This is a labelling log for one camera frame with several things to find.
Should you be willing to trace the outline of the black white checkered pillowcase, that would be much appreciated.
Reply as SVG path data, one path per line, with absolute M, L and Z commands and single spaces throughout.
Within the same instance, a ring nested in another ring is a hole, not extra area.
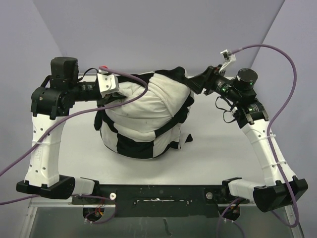
M 144 86 L 128 77 L 118 77 L 121 96 L 120 99 L 110 103 L 116 107 L 124 106 L 128 100 L 139 96 Z M 108 119 L 105 110 L 97 111 L 94 119 L 94 128 L 100 133 L 103 144 L 111 151 L 136 159 L 153 159 L 168 149 L 179 149 L 183 143 L 191 142 L 192 136 L 181 135 L 183 123 L 171 122 L 166 128 L 160 128 L 150 133 L 127 133 L 117 130 L 112 120 Z

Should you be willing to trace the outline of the white pillow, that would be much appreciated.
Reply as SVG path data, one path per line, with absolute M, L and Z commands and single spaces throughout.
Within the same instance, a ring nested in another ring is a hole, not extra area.
M 140 99 L 124 106 L 106 109 L 105 114 L 117 130 L 150 133 L 166 128 L 171 122 L 183 123 L 194 103 L 194 95 L 184 84 L 188 78 L 182 67 L 156 70 L 138 75 L 148 84 Z

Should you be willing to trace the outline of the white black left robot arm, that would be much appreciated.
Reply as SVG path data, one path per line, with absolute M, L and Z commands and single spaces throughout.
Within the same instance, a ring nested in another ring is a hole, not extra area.
M 76 102 L 98 101 L 117 92 L 118 79 L 108 71 L 98 70 L 94 82 L 80 82 L 78 60 L 72 57 L 56 57 L 50 65 L 51 74 L 31 96 L 33 150 L 27 174 L 16 190 L 50 199 L 83 195 L 94 204 L 101 197 L 97 180 L 59 173 L 62 132 Z

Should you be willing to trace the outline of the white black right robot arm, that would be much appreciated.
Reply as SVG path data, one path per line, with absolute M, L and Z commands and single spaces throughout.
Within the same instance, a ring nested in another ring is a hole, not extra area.
M 230 105 L 234 121 L 249 140 L 263 172 L 264 184 L 239 177 L 224 180 L 225 187 L 220 191 L 222 200 L 231 203 L 241 197 L 255 202 L 262 212 L 268 212 L 294 206 L 307 191 L 308 184 L 304 178 L 297 178 L 277 145 L 269 116 L 253 89 L 257 79 L 257 73 L 249 68 L 240 69 L 229 80 L 220 66 L 209 66 L 189 78 L 187 86 L 195 94 L 215 92 Z

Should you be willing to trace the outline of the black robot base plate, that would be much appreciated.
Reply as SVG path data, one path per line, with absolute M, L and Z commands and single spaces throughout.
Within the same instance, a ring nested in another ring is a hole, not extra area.
M 114 205 L 116 218 L 218 217 L 221 204 L 234 200 L 222 185 L 103 184 L 93 198 L 72 199 L 73 205 Z

